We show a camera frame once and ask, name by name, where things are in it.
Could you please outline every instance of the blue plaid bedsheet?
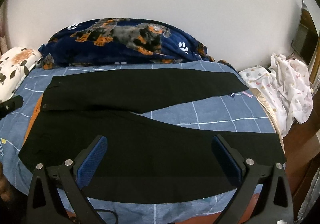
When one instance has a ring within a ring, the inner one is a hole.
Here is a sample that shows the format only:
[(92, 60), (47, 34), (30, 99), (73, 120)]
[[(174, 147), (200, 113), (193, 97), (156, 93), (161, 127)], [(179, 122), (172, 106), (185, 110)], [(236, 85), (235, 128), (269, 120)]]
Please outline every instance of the blue plaid bedsheet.
[[(181, 68), (214, 72), (232, 72), (228, 66), (198, 60), (181, 64), (115, 64), (99, 67), (67, 67), (53, 70), (36, 68), (19, 86), (16, 94), (24, 99), (23, 106), (0, 121), (0, 161), (9, 182), (21, 192), (28, 194), (32, 174), (18, 158), (34, 106), (51, 81), (52, 76), (69, 75), (90, 71), (111, 69), (156, 69)], [(257, 99), (248, 90), (227, 96), (211, 97), (204, 100), (174, 105), (148, 112), (143, 116), (182, 127), (203, 130), (234, 132), (274, 132), (274, 129)], [(222, 211), (235, 191), (210, 198), (174, 204), (126, 204), (89, 199), (96, 209), (117, 212), (119, 223), (166, 224), (179, 222), (193, 216), (209, 215)], [(67, 209), (72, 210), (62, 190), (60, 196)], [(114, 217), (107, 212), (100, 213), (107, 223), (114, 223)]]

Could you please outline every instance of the pillow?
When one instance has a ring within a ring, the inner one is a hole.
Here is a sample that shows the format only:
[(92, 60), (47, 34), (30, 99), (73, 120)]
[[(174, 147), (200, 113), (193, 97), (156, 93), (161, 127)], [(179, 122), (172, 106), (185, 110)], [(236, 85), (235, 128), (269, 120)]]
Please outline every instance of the pillow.
[(10, 99), (29, 74), (41, 53), (37, 50), (14, 47), (0, 59), (0, 103)]
[(171, 25), (142, 19), (108, 18), (69, 26), (39, 49), (44, 69), (112, 63), (214, 61), (207, 48)]

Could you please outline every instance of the metal screw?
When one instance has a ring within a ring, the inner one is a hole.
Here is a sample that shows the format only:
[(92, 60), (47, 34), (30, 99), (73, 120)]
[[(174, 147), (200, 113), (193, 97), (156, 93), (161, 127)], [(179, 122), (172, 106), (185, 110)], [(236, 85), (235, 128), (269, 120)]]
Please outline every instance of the metal screw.
[(245, 160), (245, 162), (246, 162), (248, 165), (254, 165), (254, 160), (251, 159), (251, 158), (248, 158), (247, 160)]
[(72, 165), (73, 161), (71, 159), (68, 159), (64, 162), (65, 166), (70, 166)]
[(276, 163), (276, 167), (277, 167), (278, 169), (282, 169), (282, 164), (281, 164), (281, 163)]
[(43, 167), (43, 164), (42, 163), (38, 163), (37, 166), (36, 166), (36, 169), (40, 170), (40, 169), (42, 169), (42, 167)]

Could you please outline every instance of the crumpled white cloth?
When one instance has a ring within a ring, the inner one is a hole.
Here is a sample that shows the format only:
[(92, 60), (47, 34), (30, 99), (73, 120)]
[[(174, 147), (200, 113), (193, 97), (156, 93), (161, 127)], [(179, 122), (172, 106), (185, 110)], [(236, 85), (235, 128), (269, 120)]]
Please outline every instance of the crumpled white cloth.
[(245, 69), (239, 74), (248, 87), (264, 95), (277, 116), (281, 136), (288, 134), (294, 118), (299, 123), (308, 120), (312, 95), (308, 67), (300, 60), (273, 53), (269, 73), (263, 67)]

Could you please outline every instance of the hand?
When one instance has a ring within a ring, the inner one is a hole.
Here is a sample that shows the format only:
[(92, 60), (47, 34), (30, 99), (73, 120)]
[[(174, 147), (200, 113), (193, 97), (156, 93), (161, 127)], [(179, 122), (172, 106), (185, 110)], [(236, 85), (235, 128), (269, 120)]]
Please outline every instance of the hand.
[(7, 178), (3, 175), (3, 166), (0, 162), (0, 197), (4, 202), (10, 200), (10, 184)]

